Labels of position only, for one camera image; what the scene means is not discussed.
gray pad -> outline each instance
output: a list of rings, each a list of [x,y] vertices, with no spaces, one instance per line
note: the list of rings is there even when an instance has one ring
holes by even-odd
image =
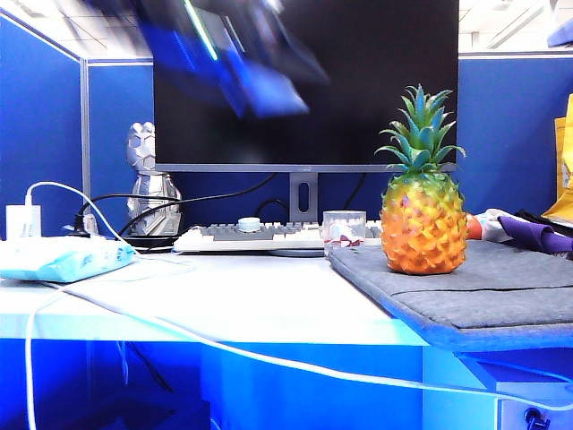
[[[337,272],[429,344],[455,351],[573,347],[573,262],[467,242],[450,274],[391,271],[378,246],[329,253]]]

white keyboard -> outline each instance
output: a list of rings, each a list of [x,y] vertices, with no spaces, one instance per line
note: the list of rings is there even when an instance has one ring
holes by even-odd
[[[367,221],[366,245],[379,245],[380,221]],[[213,224],[193,227],[174,243],[178,253],[208,251],[272,251],[323,249],[321,226],[318,223],[264,223],[256,231],[241,231],[236,224]]]

artificial pineapple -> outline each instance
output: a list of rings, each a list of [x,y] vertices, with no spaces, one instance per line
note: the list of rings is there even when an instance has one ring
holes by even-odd
[[[390,180],[382,196],[382,249],[393,271],[408,274],[449,273],[465,259],[466,214],[462,197],[448,174],[440,171],[455,145],[441,147],[444,135],[455,122],[442,125],[448,113],[443,103],[450,90],[425,94],[421,85],[406,87],[402,99],[406,125],[392,121],[391,134],[396,146],[378,151],[396,154],[404,173]]]

pineapple leaves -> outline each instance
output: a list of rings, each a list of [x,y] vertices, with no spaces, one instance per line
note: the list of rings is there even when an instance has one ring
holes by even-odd
[[[436,153],[433,158],[434,162],[436,164],[440,163],[440,161],[442,161],[453,150],[459,151],[464,157],[466,156],[466,150],[464,150],[461,146],[448,145],[444,146]]]
[[[440,150],[441,142],[444,140],[444,136],[455,123],[456,121],[452,121],[451,123],[444,125],[440,130],[438,130],[436,134],[436,142],[434,143],[434,155],[437,154]]]
[[[406,105],[406,109],[408,111],[408,114],[410,116],[414,116],[415,110],[414,110],[414,105],[412,104],[412,102],[404,96],[402,96],[402,100],[404,100],[404,105]]]
[[[410,160],[412,158],[411,153],[412,153],[412,147],[410,146],[410,143],[408,141],[408,139],[401,134],[399,131],[395,131],[395,130],[382,130],[380,133],[390,133],[392,134],[392,137],[390,137],[391,141],[398,141],[398,144],[400,145],[400,149],[402,150],[402,154],[404,154],[408,160]]]
[[[422,144],[423,149],[428,150],[430,154],[433,152],[433,137],[433,127],[424,127],[420,130],[420,134],[418,136],[418,140]]]
[[[421,171],[422,166],[427,165],[428,161],[430,161],[431,157],[432,157],[432,153],[429,152],[428,150],[417,151],[417,154],[415,155],[414,161],[412,162],[411,170]]]
[[[456,121],[444,125],[450,112],[445,112],[444,102],[451,90],[442,90],[431,95],[423,91],[422,85],[409,85],[402,101],[405,108],[399,108],[405,122],[391,121],[390,127],[380,133],[389,133],[390,145],[382,146],[379,151],[390,151],[401,164],[392,165],[406,172],[430,172],[440,169],[441,163],[451,151],[459,151],[464,157],[466,152],[457,145],[441,147],[446,133]]]
[[[381,147],[379,147],[379,149],[377,149],[374,152],[374,155],[380,151],[392,152],[393,154],[395,154],[400,159],[400,161],[402,161],[402,164],[404,164],[405,166],[410,166],[412,164],[410,159],[406,155],[404,155],[402,152],[400,152],[400,150],[398,148],[396,148],[395,146],[381,146]]]

blue packet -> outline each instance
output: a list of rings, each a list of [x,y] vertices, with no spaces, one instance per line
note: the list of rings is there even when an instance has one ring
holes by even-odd
[[[22,237],[0,242],[0,278],[75,282],[124,267],[134,254],[101,236]]]

